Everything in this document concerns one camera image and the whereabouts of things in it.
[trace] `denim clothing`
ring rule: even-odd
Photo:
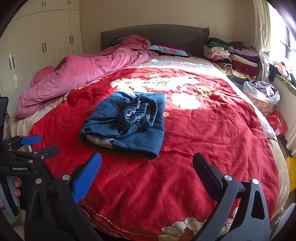
[[[115,92],[102,100],[79,133],[82,142],[109,152],[155,159],[163,136],[163,93]]]

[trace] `red bag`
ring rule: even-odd
[[[266,119],[276,133],[276,136],[282,137],[287,130],[287,125],[281,115],[277,111],[274,111]]]

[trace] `headboard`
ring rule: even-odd
[[[182,47],[192,56],[204,58],[203,46],[207,44],[209,28],[196,28],[174,24],[139,25],[101,32],[101,50],[111,46],[114,39],[136,34],[153,44]]]

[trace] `silver bolt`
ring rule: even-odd
[[[64,181],[67,181],[67,180],[70,179],[70,175],[69,175],[69,174],[65,174],[65,175],[62,177],[62,179],[63,179]]]
[[[230,175],[225,175],[225,176],[224,176],[224,179],[227,180],[227,181],[231,181],[231,180],[232,180],[232,176],[230,176]]]
[[[252,180],[252,182],[253,182],[254,184],[259,184],[259,181],[258,181],[256,178],[254,178],[254,179]]]
[[[38,179],[36,179],[36,181],[35,181],[36,184],[40,184],[41,182],[42,182],[42,179],[41,179],[41,178],[38,178]]]

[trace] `blue gripper pad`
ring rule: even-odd
[[[32,145],[32,144],[36,144],[42,141],[42,137],[41,136],[31,136],[31,137],[24,137],[20,143],[23,144],[24,146],[27,145]]]
[[[102,157],[96,152],[73,184],[72,198],[75,203],[78,203],[79,200],[85,198],[92,182],[101,168],[101,165]]]

